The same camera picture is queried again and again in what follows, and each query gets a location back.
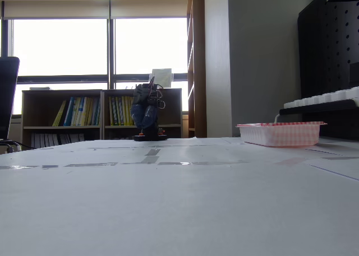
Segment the plastic tray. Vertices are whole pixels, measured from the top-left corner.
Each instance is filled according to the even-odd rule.
[[[242,140],[268,146],[311,146],[319,141],[324,122],[239,124]]]

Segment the tape strip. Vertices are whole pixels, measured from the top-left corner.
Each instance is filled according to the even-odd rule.
[[[86,167],[86,166],[114,166],[117,165],[116,162],[103,162],[98,164],[71,164],[65,165],[64,167]]]
[[[159,149],[156,149],[156,150],[151,149],[151,150],[146,154],[146,156],[156,156],[160,150],[161,150],[160,148],[159,148]]]
[[[306,160],[308,160],[308,159],[306,159],[306,158],[291,158],[291,159],[284,160],[281,162],[276,162],[275,164],[276,165],[293,166],[293,165],[299,164],[301,162],[304,162]]]
[[[159,156],[148,156],[140,164],[154,164],[157,162]]]
[[[235,162],[159,162],[158,165],[235,165],[245,163],[248,162],[243,160]]]
[[[354,159],[359,159],[359,157],[323,157],[323,159],[327,159],[327,160],[354,160]]]
[[[24,166],[24,165],[0,166],[0,170],[5,170],[5,169],[31,169],[31,168],[35,168],[35,167],[38,167],[38,165],[28,165],[28,166]]]
[[[58,167],[58,165],[43,165],[43,168],[47,168],[47,169],[49,169],[49,168],[57,168]]]

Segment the gray wall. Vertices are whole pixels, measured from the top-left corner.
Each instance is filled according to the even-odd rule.
[[[208,137],[232,135],[228,0],[205,0]]]
[[[311,1],[228,0],[234,136],[300,98],[297,18]]]

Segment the wooden bookshelf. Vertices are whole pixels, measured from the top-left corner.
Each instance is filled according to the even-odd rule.
[[[102,105],[101,90],[49,90],[23,91],[21,116],[21,143],[31,146],[32,133],[84,134],[85,140],[102,139],[102,123],[91,126],[56,126],[52,124],[61,104],[66,100],[60,124],[66,116],[71,97],[98,97]]]
[[[133,96],[134,90],[105,90],[103,93],[103,139],[131,138],[138,135],[140,130],[136,126],[111,125],[109,96]],[[182,137],[182,89],[163,89],[163,101],[166,104],[164,109],[158,111],[159,127],[165,129],[169,138]]]
[[[162,90],[164,109],[158,111],[158,122],[169,138],[182,137],[182,91],[181,89]],[[135,126],[113,126],[109,118],[109,96],[133,96],[133,90],[50,90],[23,91],[21,116],[21,143],[31,146],[31,134],[84,134],[85,140],[118,139],[138,135]],[[71,97],[100,98],[99,125],[61,126],[66,116]],[[66,100],[60,126],[52,124]]]
[[[204,0],[188,0],[188,136],[207,137]]]

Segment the white paper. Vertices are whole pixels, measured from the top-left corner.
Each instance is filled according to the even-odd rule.
[[[150,78],[155,76],[155,84],[160,84],[163,88],[170,88],[172,82],[172,69],[152,69]]]

